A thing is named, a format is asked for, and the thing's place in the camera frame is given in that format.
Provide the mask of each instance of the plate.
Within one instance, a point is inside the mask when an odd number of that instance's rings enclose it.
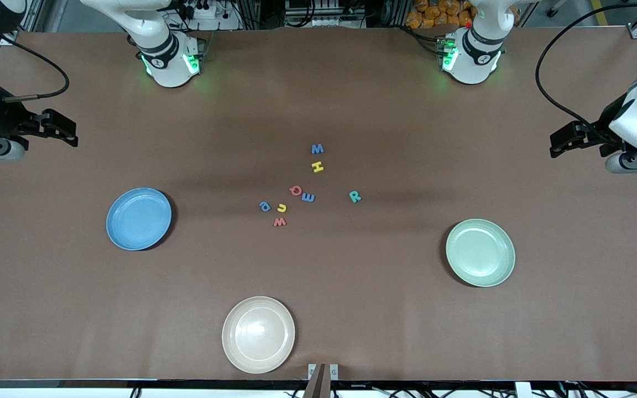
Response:
[[[294,347],[294,320],[271,297],[250,297],[235,305],[223,323],[223,350],[246,373],[278,368]]]
[[[485,219],[467,219],[447,238],[447,260],[458,277],[478,287],[504,282],[515,267],[515,247],[508,234]]]
[[[107,213],[109,239],[124,250],[154,246],[169,231],[171,204],[161,192],[137,188],[114,201]]]

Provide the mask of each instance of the white plate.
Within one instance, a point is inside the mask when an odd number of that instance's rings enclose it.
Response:
[[[467,219],[449,232],[447,260],[465,282],[491,287],[503,283],[515,269],[515,247],[493,222]]]
[[[223,324],[223,350],[236,368],[267,373],[278,368],[294,347],[294,320],[271,297],[250,297],[235,305]]]

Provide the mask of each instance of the brown table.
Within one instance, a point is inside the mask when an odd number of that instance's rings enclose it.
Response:
[[[514,31],[480,86],[399,31],[219,33],[178,89],[153,83],[123,35],[26,35],[71,78],[28,106],[75,120],[80,147],[32,139],[0,163],[0,378],[288,379],[326,361],[344,379],[636,379],[637,175],[607,173],[596,149],[549,158],[570,119],[532,76],[556,31]],[[542,75],[595,119],[637,78],[637,41],[575,30]],[[2,50],[13,93],[60,80]],[[105,217],[139,186],[166,192],[177,220],[156,249],[125,252]],[[286,203],[288,225],[261,201]],[[471,217],[515,242],[498,287],[468,287],[445,261]],[[258,376],[220,342],[253,295],[297,326],[288,361]]]

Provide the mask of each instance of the plate rim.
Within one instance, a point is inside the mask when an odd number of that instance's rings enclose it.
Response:
[[[500,230],[501,232],[503,232],[503,234],[505,235],[505,237],[508,239],[505,244],[507,247],[511,248],[511,251],[513,252],[513,261],[511,262],[511,264],[508,264],[508,268],[510,270],[508,270],[508,273],[505,274],[503,276],[503,278],[501,280],[497,280],[494,283],[477,283],[477,282],[472,282],[470,280],[467,280],[466,278],[464,278],[459,272],[458,270],[453,266],[452,264],[452,259],[449,255],[449,243],[452,242],[454,239],[456,239],[455,237],[453,237],[453,234],[455,233],[455,231],[458,230],[459,227],[461,227],[463,224],[467,224],[467,223],[471,223],[471,222],[484,222],[485,224],[490,225],[491,227],[495,227],[495,229]],[[515,270],[515,263],[516,263],[516,252],[515,252],[515,244],[513,244],[513,240],[511,239],[510,235],[508,235],[508,232],[505,231],[505,229],[503,229],[503,227],[501,227],[498,224],[495,224],[495,222],[492,222],[488,219],[483,219],[483,218],[470,218],[470,219],[465,219],[462,222],[459,222],[458,224],[456,224],[455,226],[452,227],[451,231],[449,231],[449,235],[447,236],[447,241],[445,244],[445,251],[446,251],[446,255],[447,255],[447,262],[449,263],[449,267],[451,267],[451,269],[453,270],[453,272],[461,279],[463,280],[463,282],[466,282],[470,285],[473,285],[475,287],[493,287],[493,286],[497,286],[500,285],[501,283],[505,282],[506,280],[508,280],[508,278],[510,277],[511,274],[513,274],[513,270]]]
[[[226,338],[225,338],[225,333],[227,328],[229,327],[228,325],[228,320],[230,319],[230,315],[233,315],[233,313],[235,311],[238,310],[238,308],[240,308],[240,306],[245,305],[247,302],[253,301],[253,300],[269,300],[270,302],[274,302],[275,304],[278,304],[281,308],[283,308],[283,310],[285,310],[286,315],[288,315],[289,317],[289,325],[290,328],[288,328],[287,332],[290,333],[291,335],[291,343],[290,343],[290,349],[288,350],[288,352],[286,352],[286,356],[285,358],[283,358],[283,360],[281,360],[278,365],[274,366],[273,368],[270,368],[268,370],[246,370],[241,368],[241,366],[238,366],[237,363],[235,363],[235,361],[233,361],[232,356],[230,356],[228,354],[228,345],[229,342],[227,342]],[[222,346],[223,346],[223,352],[225,352],[225,357],[228,358],[228,360],[230,361],[230,363],[232,363],[232,365],[237,368],[238,370],[240,370],[241,372],[245,372],[245,373],[250,373],[251,375],[261,375],[262,373],[269,373],[273,370],[275,370],[276,368],[280,367],[281,365],[284,364],[284,362],[286,362],[286,360],[288,360],[289,355],[291,355],[291,351],[294,350],[294,343],[296,343],[296,324],[294,323],[294,317],[291,315],[291,311],[289,310],[289,308],[286,307],[286,305],[284,305],[284,303],[280,302],[280,300],[277,300],[273,297],[269,297],[269,296],[253,296],[253,297],[247,297],[246,299],[240,301],[239,303],[235,304],[234,307],[232,307],[232,310],[230,310],[230,312],[228,312],[227,317],[225,317],[225,321],[223,322],[223,327],[222,327],[222,334],[221,334],[221,341],[222,341]]]
[[[116,209],[116,207],[121,206],[122,204],[122,197],[131,194],[134,191],[144,191],[144,192],[154,192],[155,194],[158,194],[164,201],[164,205],[167,206],[167,208],[169,209],[169,221],[165,222],[165,231],[164,234],[161,235],[161,237],[159,237],[159,239],[157,239],[156,241],[152,242],[151,244],[149,244],[146,247],[141,247],[139,249],[130,249],[129,247],[124,247],[121,244],[119,244],[115,239],[113,239],[113,235],[111,234],[111,232],[109,232],[109,225],[111,224],[111,219],[113,217],[113,210]],[[158,189],[154,189],[148,186],[140,186],[139,188],[134,188],[134,189],[130,189],[127,192],[124,192],[123,194],[121,194],[119,197],[117,197],[117,199],[114,200],[114,202],[112,203],[112,205],[109,207],[108,211],[107,211],[107,217],[105,219],[105,230],[107,232],[107,237],[109,238],[109,241],[111,241],[114,246],[119,247],[120,249],[123,250],[127,250],[129,252],[138,252],[139,250],[144,250],[144,249],[149,249],[149,247],[154,246],[155,244],[157,244],[160,240],[162,240],[162,238],[166,235],[167,232],[169,232],[169,228],[171,226],[171,220],[174,218],[174,209],[171,208],[171,203],[169,201],[169,198],[166,197],[166,195],[159,191]]]

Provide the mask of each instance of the pile of orange objects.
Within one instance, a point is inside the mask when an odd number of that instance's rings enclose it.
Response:
[[[436,25],[453,23],[458,26],[470,26],[476,17],[475,6],[468,0],[413,0],[414,10],[407,14],[405,25],[412,29],[431,28]],[[511,7],[518,19],[518,10]]]

